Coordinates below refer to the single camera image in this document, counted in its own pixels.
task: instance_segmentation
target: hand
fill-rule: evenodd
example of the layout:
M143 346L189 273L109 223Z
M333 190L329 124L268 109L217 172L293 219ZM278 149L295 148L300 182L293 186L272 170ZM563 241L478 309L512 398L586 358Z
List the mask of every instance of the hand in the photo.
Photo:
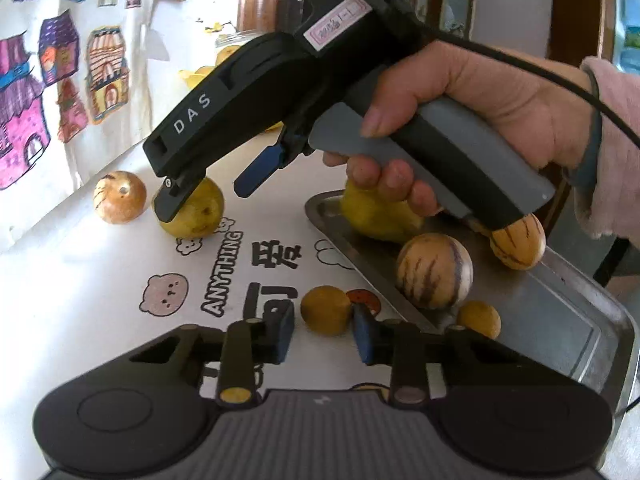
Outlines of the hand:
M591 91L589 76L576 67L509 54ZM483 117L534 168L553 161L572 170L582 160L589 140L591 105L543 78L439 41L380 76L360 134L389 135L414 116L419 104L442 94ZM430 216L438 211L431 187L414 180L413 170L403 160L392 160L384 168L364 155L347 158L325 153L323 160L328 166L346 162L347 176L357 186L377 187L392 202L408 200L417 214Z

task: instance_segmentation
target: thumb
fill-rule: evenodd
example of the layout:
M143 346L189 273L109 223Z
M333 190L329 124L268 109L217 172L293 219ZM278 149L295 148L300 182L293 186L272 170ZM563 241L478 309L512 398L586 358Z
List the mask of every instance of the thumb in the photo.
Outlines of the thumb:
M384 71L363 118L360 134L363 137L392 134L414 116L418 104L444 94L467 59L465 50L434 41Z

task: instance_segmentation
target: finger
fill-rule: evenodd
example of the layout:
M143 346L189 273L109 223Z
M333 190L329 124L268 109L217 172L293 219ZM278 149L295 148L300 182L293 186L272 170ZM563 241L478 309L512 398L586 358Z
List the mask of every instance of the finger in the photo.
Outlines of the finger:
M329 168L346 164L348 158L348 156L340 155L339 153L324 152L322 154L322 162Z
M380 179L380 165L370 156L354 155L347 161L347 177L364 189L376 187Z
M407 202L411 210L420 216L434 216L441 209L431 186L421 180L414 182Z
M361 135L381 137L406 124L418 104L444 94L467 59L466 51L434 41L383 72L362 121Z
M390 202L405 200L414 183L414 170L404 160L389 162L378 182L378 193Z

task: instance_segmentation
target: pink house drawing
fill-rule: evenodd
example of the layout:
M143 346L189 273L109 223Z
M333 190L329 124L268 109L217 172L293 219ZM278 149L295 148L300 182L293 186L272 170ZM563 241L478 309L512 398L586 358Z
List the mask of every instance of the pink house drawing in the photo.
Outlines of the pink house drawing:
M0 189L27 173L49 145L43 90L31 75L22 34L0 40Z
M60 127L58 139L69 142L87 126L84 105L71 79L64 79L58 83L58 106L60 107Z

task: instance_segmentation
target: pink sleeve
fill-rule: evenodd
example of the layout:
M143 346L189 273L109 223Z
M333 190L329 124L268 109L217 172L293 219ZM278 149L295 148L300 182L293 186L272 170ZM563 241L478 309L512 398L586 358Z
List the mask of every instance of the pink sleeve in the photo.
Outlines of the pink sleeve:
M585 59L582 68L598 81L601 101L640 133L640 76L619 72L596 57ZM576 193L575 209L592 237L615 234L640 247L640 150L604 116L598 182L593 197Z

